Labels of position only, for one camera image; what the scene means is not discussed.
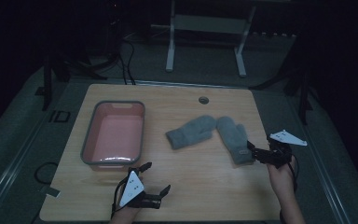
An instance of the black cable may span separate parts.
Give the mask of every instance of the black cable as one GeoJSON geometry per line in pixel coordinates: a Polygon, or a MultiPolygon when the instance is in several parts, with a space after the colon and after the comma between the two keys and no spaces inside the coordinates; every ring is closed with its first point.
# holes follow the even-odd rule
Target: black cable
{"type": "Polygon", "coordinates": [[[125,71],[125,66],[124,66],[124,62],[123,62],[123,58],[121,57],[121,54],[118,55],[118,58],[120,59],[121,65],[123,66],[123,80],[124,80],[124,84],[127,85],[126,71],[125,71]]]}
{"type": "Polygon", "coordinates": [[[98,73],[103,74],[103,73],[109,71],[110,69],[114,68],[117,65],[117,63],[118,63],[118,58],[114,64],[110,65],[109,67],[105,68],[104,70],[98,71],[98,73]]]}
{"type": "Polygon", "coordinates": [[[90,65],[87,66],[89,69],[91,69],[92,71],[97,71],[100,69],[105,68],[106,66],[116,63],[117,62],[118,57],[114,57],[113,55],[108,55],[107,56],[107,60],[103,63],[98,63],[98,64],[94,64],[94,65],[90,65]]]}
{"type": "Polygon", "coordinates": [[[292,164],[287,163],[287,165],[289,166],[289,169],[290,169],[290,171],[292,172],[293,180],[296,181],[296,174],[295,174],[295,170],[293,169],[292,164]]]}
{"type": "Polygon", "coordinates": [[[298,159],[294,154],[293,154],[293,157],[295,157],[295,160],[296,160],[296,168],[297,168],[296,181],[297,181],[298,175],[300,173],[300,163],[298,162],[298,159]]]}
{"type": "Polygon", "coordinates": [[[130,63],[131,63],[132,56],[133,56],[133,54],[134,54],[134,52],[135,52],[135,47],[133,46],[133,44],[132,44],[131,42],[129,42],[129,41],[127,41],[127,40],[123,40],[123,42],[126,43],[126,44],[129,44],[129,45],[131,46],[131,48],[132,48],[132,52],[131,52],[129,61],[128,61],[128,63],[127,63],[127,72],[128,72],[128,74],[129,74],[129,77],[130,77],[130,80],[131,80],[132,85],[136,85],[135,80],[133,79],[133,77],[132,77],[132,75],[131,75],[131,70],[130,70],[130,63]]]}
{"type": "Polygon", "coordinates": [[[127,183],[127,180],[128,180],[127,177],[124,178],[123,180],[121,180],[121,181],[118,183],[118,185],[117,185],[117,187],[116,187],[116,189],[115,189],[115,196],[114,196],[114,198],[113,198],[113,203],[112,203],[112,214],[110,215],[110,218],[113,217],[113,215],[115,214],[115,212],[120,211],[121,209],[123,209],[123,208],[126,206],[126,205],[124,205],[124,206],[120,207],[119,209],[116,209],[116,202],[117,202],[117,193],[118,193],[118,190],[120,189],[120,187],[121,187],[122,185],[124,185],[124,184],[127,183]]]}
{"type": "MultiPolygon", "coordinates": [[[[39,171],[40,171],[42,168],[44,168],[44,167],[46,167],[46,166],[48,166],[48,165],[54,165],[54,166],[58,167],[58,164],[57,164],[56,162],[53,162],[53,161],[48,161],[48,162],[45,162],[45,163],[41,164],[40,166],[38,166],[38,167],[36,168],[36,170],[34,171],[34,179],[35,179],[38,183],[45,184],[45,185],[50,185],[50,184],[51,184],[51,181],[43,181],[43,180],[41,180],[41,179],[39,178],[39,176],[38,176],[39,171]]],[[[42,210],[42,208],[40,208],[39,211],[37,211],[36,215],[34,215],[34,218],[32,219],[31,224],[33,224],[33,223],[36,221],[36,219],[39,217],[41,210],[42,210]]]]}

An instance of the glove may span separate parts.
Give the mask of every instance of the glove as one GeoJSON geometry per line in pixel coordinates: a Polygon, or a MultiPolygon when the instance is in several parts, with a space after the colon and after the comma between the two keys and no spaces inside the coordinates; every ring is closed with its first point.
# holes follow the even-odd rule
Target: glove
{"type": "Polygon", "coordinates": [[[255,161],[247,147],[248,137],[243,125],[236,126],[232,118],[222,117],[217,120],[216,128],[235,164],[255,161]]]}
{"type": "Polygon", "coordinates": [[[192,119],[182,127],[165,133],[172,149],[191,146],[210,139],[216,128],[216,120],[209,115],[192,119]]]}

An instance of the hand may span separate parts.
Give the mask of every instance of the hand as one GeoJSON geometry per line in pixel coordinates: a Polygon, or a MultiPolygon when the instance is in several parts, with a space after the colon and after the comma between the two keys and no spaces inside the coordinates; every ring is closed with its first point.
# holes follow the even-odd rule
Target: hand
{"type": "MultiPolygon", "coordinates": [[[[292,156],[290,164],[295,167],[296,159],[292,156]]],[[[305,220],[302,216],[300,207],[298,206],[295,190],[294,176],[287,164],[277,169],[274,165],[268,164],[269,181],[272,189],[277,195],[281,205],[282,215],[287,224],[302,224],[305,220]]]]}
{"type": "MultiPolygon", "coordinates": [[[[296,159],[292,156],[290,164],[295,167],[296,159]]],[[[287,164],[277,169],[274,165],[267,163],[269,181],[278,198],[287,198],[294,195],[294,176],[287,164]]]]}
{"type": "Polygon", "coordinates": [[[112,217],[109,224],[131,224],[140,211],[141,208],[133,208],[126,206],[121,210],[115,212],[115,215],[112,217]]]}

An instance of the plastic tray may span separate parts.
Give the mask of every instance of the plastic tray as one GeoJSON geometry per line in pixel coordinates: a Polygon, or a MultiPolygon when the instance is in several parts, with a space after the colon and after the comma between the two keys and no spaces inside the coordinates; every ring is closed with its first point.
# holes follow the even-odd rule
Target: plastic tray
{"type": "Polygon", "coordinates": [[[103,101],[95,106],[81,159],[94,170],[125,168],[141,157],[145,106],[103,101]]]}

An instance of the wooden tabletop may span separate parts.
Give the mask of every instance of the wooden tabletop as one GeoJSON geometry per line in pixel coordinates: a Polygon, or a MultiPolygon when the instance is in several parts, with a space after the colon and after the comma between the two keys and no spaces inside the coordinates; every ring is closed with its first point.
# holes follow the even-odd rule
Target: wooden tabletop
{"type": "Polygon", "coordinates": [[[258,161],[236,166],[217,130],[191,147],[172,150],[165,133],[201,115],[229,116],[245,126],[248,139],[268,148],[266,133],[250,91],[161,86],[94,84],[84,99],[52,181],[61,192],[47,197],[40,217],[47,221],[108,220],[114,191],[126,171],[90,169],[80,159],[94,106],[103,100],[135,100],[145,104],[141,164],[145,191],[170,193],[160,209],[143,209],[136,221],[216,221],[279,219],[280,206],[269,183],[267,167],[258,161]],[[199,102],[201,96],[209,103],[199,102]]]}

